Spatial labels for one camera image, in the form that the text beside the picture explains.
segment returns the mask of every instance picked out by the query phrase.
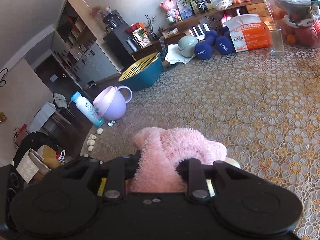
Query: plastic bottle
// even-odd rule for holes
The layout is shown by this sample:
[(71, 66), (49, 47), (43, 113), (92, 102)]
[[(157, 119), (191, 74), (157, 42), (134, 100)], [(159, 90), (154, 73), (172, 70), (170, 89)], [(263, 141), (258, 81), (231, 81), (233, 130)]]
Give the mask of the plastic bottle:
[(82, 97), (80, 92), (76, 92), (72, 96), (71, 100), (76, 103), (76, 106), (81, 113), (84, 114), (96, 127), (103, 125), (105, 119), (97, 115), (93, 104), (91, 104), (88, 99)]

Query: pink fluffy cloth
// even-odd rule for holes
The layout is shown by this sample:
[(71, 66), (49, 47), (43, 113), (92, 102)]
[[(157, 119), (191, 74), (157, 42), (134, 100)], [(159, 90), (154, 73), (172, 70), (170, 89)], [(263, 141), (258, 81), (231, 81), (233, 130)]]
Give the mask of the pink fluffy cloth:
[(136, 134), (135, 144), (141, 158), (135, 177), (127, 184), (131, 192), (184, 192), (186, 184), (176, 172), (181, 161), (196, 158), (212, 165), (227, 156), (223, 144), (209, 141), (189, 128), (145, 128)]

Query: pink teddy bear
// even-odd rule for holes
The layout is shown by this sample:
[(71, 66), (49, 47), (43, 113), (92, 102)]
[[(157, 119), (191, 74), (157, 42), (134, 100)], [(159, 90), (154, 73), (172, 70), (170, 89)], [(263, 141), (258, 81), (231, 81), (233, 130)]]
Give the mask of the pink teddy bear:
[(167, 17), (172, 16), (174, 19), (178, 18), (179, 11), (174, 9), (173, 0), (166, 0), (164, 3), (160, 3), (160, 7), (167, 10)]

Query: yellow floral tablecloth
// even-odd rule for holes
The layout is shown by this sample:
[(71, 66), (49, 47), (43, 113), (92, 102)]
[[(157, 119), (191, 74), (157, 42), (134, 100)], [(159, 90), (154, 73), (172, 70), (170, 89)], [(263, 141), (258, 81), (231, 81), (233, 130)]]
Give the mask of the yellow floral tablecloth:
[(319, 238), (320, 50), (285, 52), (281, 59), (268, 49), (215, 55), (163, 73), (134, 93), (124, 118), (104, 125), (90, 155), (134, 153), (132, 137), (144, 127), (198, 129), (226, 145), (242, 169), (294, 192), (303, 205), (295, 232)]

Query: blue dumbbell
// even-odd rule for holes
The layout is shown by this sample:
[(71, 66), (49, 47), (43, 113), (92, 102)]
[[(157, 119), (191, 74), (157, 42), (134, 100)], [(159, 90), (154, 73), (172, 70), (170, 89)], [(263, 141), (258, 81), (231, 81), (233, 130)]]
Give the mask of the blue dumbbell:
[(195, 54), (201, 60), (211, 58), (212, 53), (213, 53), (213, 48), (207, 42), (201, 42), (196, 44), (195, 46)]
[(215, 49), (221, 55), (231, 54), (233, 52), (233, 43), (231, 39), (221, 36), (216, 39)]
[(203, 42), (213, 46), (214, 43), (216, 42), (216, 39), (217, 39), (217, 37), (208, 36)]
[(227, 26), (222, 27), (221, 36), (230, 37), (230, 30)]
[(236, 50), (235, 50), (235, 46), (233, 45), (233, 42), (232, 42), (232, 39), (231, 39), (231, 36), (230, 36), (230, 30), (229, 30), (229, 28), (228, 27), (223, 27), (222, 28), (222, 34), (221, 34), (223, 37), (226, 37), (226, 38), (228, 38), (229, 40), (231, 40), (231, 44), (232, 44), (232, 51), (233, 52), (236, 52)]
[(208, 31), (208, 32), (204, 33), (204, 40), (207, 40), (208, 37), (213, 37), (214, 38), (214, 42), (213, 43), (215, 43), (215, 41), (219, 37), (219, 35), (215, 30), (211, 30), (211, 31)]

